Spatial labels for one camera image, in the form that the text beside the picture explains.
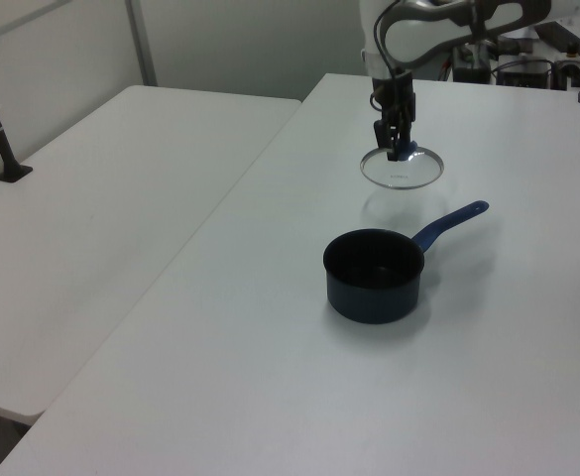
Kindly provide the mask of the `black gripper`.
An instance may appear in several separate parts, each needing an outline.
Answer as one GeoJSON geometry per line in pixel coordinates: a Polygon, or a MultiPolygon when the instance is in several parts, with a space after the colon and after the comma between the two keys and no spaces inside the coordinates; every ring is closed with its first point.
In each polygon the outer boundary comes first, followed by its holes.
{"type": "Polygon", "coordinates": [[[382,119],[374,122],[379,149],[389,149],[390,162],[406,161],[411,154],[411,124],[415,120],[412,72],[402,70],[390,79],[372,79],[372,98],[382,119]]]}

